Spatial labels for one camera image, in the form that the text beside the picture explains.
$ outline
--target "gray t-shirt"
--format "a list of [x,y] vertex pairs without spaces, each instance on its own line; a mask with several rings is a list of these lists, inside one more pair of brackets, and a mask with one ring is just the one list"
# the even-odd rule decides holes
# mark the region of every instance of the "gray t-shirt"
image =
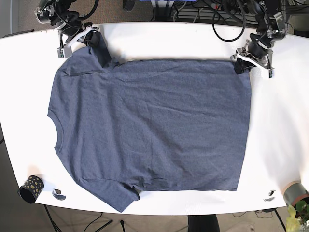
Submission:
[[137,190],[235,191],[250,103],[249,74],[231,62],[119,64],[101,39],[57,71],[48,116],[74,181],[122,212]]

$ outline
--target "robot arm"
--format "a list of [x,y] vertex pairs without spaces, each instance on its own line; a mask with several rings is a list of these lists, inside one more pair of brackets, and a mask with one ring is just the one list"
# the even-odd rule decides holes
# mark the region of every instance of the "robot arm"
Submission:
[[[99,0],[95,0],[94,7],[90,13],[83,17],[80,17],[76,11],[69,11],[73,2],[76,2],[76,0],[41,0],[35,11],[39,23],[49,23],[59,31],[59,58],[72,56],[71,46],[76,41],[85,43],[87,46],[96,46],[99,43],[98,28],[92,27],[92,23],[82,24],[82,21],[92,16]],[[66,45],[62,41],[63,34],[68,37]]]
[[243,73],[246,69],[256,66],[266,69],[269,78],[272,74],[271,48],[276,40],[282,40],[287,28],[281,9],[280,0],[247,0],[249,11],[255,15],[258,27],[256,34],[251,33],[244,47],[237,49],[236,54],[231,58],[236,59],[235,71]]

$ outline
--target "black pants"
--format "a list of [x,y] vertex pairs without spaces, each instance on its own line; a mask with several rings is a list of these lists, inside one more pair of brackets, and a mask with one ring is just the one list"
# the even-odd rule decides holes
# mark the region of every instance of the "black pants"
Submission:
[[188,225],[188,232],[220,232],[215,214],[188,216]]

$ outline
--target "polka dot cup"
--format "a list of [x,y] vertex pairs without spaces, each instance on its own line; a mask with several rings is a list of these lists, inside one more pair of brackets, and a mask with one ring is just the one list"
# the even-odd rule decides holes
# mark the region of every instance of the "polka dot cup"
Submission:
[[19,188],[18,194],[26,202],[32,204],[35,203],[39,194],[44,188],[44,183],[35,175],[29,176],[28,180],[22,187]]

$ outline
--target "floor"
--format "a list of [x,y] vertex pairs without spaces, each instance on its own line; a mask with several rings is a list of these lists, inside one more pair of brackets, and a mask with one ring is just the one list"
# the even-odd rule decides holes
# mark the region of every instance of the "floor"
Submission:
[[[19,31],[50,29],[47,24],[39,24],[34,16],[34,9],[39,0],[21,0],[19,6]],[[82,14],[92,7],[92,0],[80,0],[72,5],[73,10]],[[152,7],[150,2],[137,2],[130,13],[121,10],[122,0],[101,0],[95,14],[90,18],[93,23],[150,21]],[[291,24],[299,30],[308,30],[308,17],[292,17]],[[0,141],[3,138],[0,125]],[[27,204],[17,195],[17,182],[10,164],[5,142],[0,145],[0,231],[4,232],[52,232],[53,228],[40,204]],[[50,207],[51,215],[63,232],[82,232],[88,223],[100,213]],[[285,222],[286,208],[278,209]],[[281,224],[274,213],[246,212],[217,215],[222,232],[283,232]],[[122,231],[120,220],[125,221],[127,232],[186,232],[187,216],[132,216],[107,214],[93,223],[87,231],[95,231],[112,219],[113,223],[103,232]]]
[[[3,138],[0,124],[0,141]],[[17,194],[18,185],[11,167],[5,142],[0,145],[0,231],[52,232],[53,227],[43,205],[28,204]],[[56,224],[63,232],[82,232],[100,213],[49,207]],[[285,222],[286,208],[278,209]],[[283,232],[275,213],[262,211],[217,215],[221,232]],[[108,222],[113,223],[102,232],[121,232],[120,220],[125,221],[126,232],[186,232],[187,216],[135,216],[104,213],[87,231],[93,232]]]

